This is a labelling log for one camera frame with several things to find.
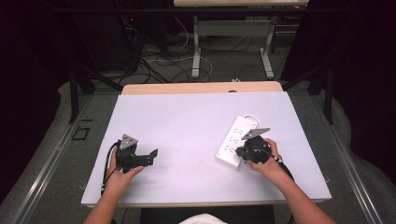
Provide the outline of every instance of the white table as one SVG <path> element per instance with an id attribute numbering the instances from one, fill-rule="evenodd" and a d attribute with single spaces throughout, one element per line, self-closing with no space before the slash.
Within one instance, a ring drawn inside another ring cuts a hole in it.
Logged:
<path id="1" fill-rule="evenodd" d="M 176 7 L 275 7 L 303 6 L 308 0 L 175 0 Z M 251 35 L 264 36 L 264 48 L 260 49 L 264 73 L 269 79 L 274 78 L 268 51 L 274 35 L 276 17 L 269 21 L 199 21 L 194 17 L 194 57 L 192 62 L 193 78 L 199 77 L 201 49 L 200 35 Z"/>
<path id="2" fill-rule="evenodd" d="M 172 85 L 200 86 L 166 87 Z M 237 87 L 231 84 L 231 90 Z M 106 154 L 124 133 L 139 140 L 136 154 L 155 148 L 159 153 L 154 165 L 134 178 L 119 206 L 284 203 L 281 192 L 248 165 L 235 169 L 215 159 L 236 116 L 246 114 L 271 128 L 262 136 L 277 141 L 295 181 L 313 201 L 332 197 L 288 94 L 248 91 L 120 95 L 81 203 L 94 206 L 99 200 Z"/>

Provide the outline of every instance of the electrical socket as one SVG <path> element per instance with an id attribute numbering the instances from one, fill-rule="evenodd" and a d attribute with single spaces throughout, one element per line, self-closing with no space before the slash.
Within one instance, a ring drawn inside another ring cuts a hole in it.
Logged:
<path id="1" fill-rule="evenodd" d="M 236 120 L 233 122 L 233 126 L 216 154 L 216 158 L 237 168 L 241 162 L 241 158 L 236 155 L 235 151 L 238 147 L 245 144 L 246 140 L 242 140 L 242 137 L 251 129 L 256 128 L 256 122 L 240 116 L 236 117 Z"/>

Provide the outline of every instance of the person's right hand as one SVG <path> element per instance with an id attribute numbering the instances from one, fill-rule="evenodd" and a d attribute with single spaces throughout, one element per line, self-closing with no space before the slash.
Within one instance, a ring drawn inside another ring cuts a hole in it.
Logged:
<path id="1" fill-rule="evenodd" d="M 277 152 L 276 142 L 269 138 L 264 139 L 264 141 L 270 145 L 272 154 L 282 160 L 282 157 Z M 247 163 L 253 170 L 259 172 L 270 182 L 277 186 L 278 184 L 280 184 L 279 182 L 282 181 L 285 176 L 288 177 L 285 171 L 279 166 L 279 164 L 277 164 L 277 162 L 273 158 L 269 158 L 265 164 L 254 163 L 253 161 L 248 161 Z"/>

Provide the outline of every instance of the hand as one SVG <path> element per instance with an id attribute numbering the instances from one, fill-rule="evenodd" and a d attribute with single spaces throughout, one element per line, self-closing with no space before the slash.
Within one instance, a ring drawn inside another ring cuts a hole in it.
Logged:
<path id="1" fill-rule="evenodd" d="M 122 196 L 124 191 L 128 188 L 128 185 L 131 182 L 132 178 L 139 174 L 144 169 L 144 167 L 138 166 L 130 170 L 128 173 L 123 174 L 120 171 L 120 167 L 117 167 L 116 155 L 117 147 L 115 147 L 113 152 L 111 153 L 110 165 L 107 169 L 108 180 L 106 183 L 106 189 L 104 194 L 118 200 Z"/>
<path id="2" fill-rule="evenodd" d="M 270 145 L 272 154 L 282 160 L 282 156 L 277 152 L 276 142 L 269 138 L 264 139 L 264 141 Z M 277 186 L 284 176 L 288 176 L 273 158 L 269 158 L 265 164 L 258 164 L 253 161 L 248 161 L 247 163 L 253 170 L 259 172 Z"/>

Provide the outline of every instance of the person's right arm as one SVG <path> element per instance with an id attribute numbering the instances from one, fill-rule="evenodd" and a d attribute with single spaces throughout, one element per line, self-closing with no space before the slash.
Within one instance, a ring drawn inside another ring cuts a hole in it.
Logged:
<path id="1" fill-rule="evenodd" d="M 281 158 L 277 152 L 276 143 L 271 139 L 265 139 L 271 147 L 272 153 Z M 283 171 L 275 160 L 270 158 L 265 164 L 249 161 L 250 167 L 261 173 L 265 178 L 279 188 L 285 196 L 291 213 L 297 223 L 335 223 L 324 213 L 300 187 Z"/>

